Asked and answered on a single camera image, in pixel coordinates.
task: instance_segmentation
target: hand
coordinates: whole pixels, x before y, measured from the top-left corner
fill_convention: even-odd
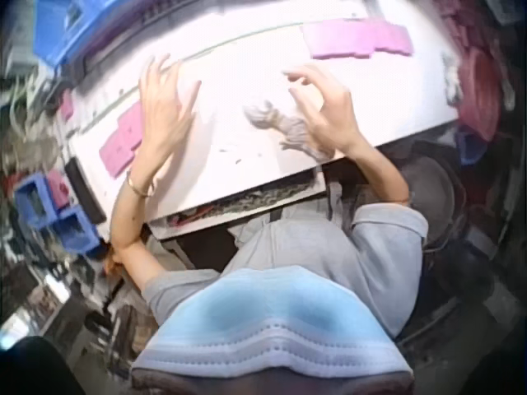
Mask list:
[[[192,109],[198,97],[201,81],[193,84],[187,100],[178,94],[178,76],[181,62],[170,67],[165,78],[161,68],[170,55],[150,62],[141,75],[142,111],[144,132],[140,155],[145,161],[161,168],[168,157],[184,141],[194,120]]]
[[[305,116],[311,136],[320,145],[327,150],[336,149],[352,156],[354,151],[367,144],[355,119],[352,95],[334,76],[312,64],[284,73],[289,81],[313,84],[322,94],[324,104],[318,111],[298,85],[293,84],[289,89]]]

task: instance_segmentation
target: plastic bin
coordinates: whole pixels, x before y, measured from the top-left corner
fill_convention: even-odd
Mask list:
[[[88,253],[100,244],[96,228],[79,205],[61,211],[52,229],[69,253]]]
[[[58,219],[57,206],[42,173],[23,179],[16,186],[14,197],[21,219],[31,228],[40,230]]]

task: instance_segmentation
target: surgical mask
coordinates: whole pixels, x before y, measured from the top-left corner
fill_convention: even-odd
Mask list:
[[[222,277],[180,304],[132,367],[222,379],[269,368],[322,379],[412,373],[353,292],[302,267]]]

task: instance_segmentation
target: blue plastic container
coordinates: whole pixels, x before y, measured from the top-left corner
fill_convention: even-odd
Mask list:
[[[36,0],[33,52],[57,68],[85,48],[103,44],[107,35],[116,35],[117,30],[129,26],[153,2]]]
[[[459,151],[459,160],[463,166],[475,165],[487,152],[487,142],[470,128],[461,128],[455,134],[455,142]]]
[[[61,211],[51,227],[69,253],[87,253],[100,244],[96,228],[79,205]]]
[[[23,179],[14,191],[15,204],[21,219],[31,228],[40,230],[58,219],[58,210],[42,173]]]

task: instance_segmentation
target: woman's right hand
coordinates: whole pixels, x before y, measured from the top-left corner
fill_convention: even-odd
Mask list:
[[[293,84],[289,89],[299,110],[304,114],[311,136],[319,144],[328,150],[339,150],[351,158],[362,147],[369,146],[359,131],[352,95],[346,86],[314,64],[284,73],[291,82],[313,84],[324,99],[324,104],[318,111],[299,84]]]

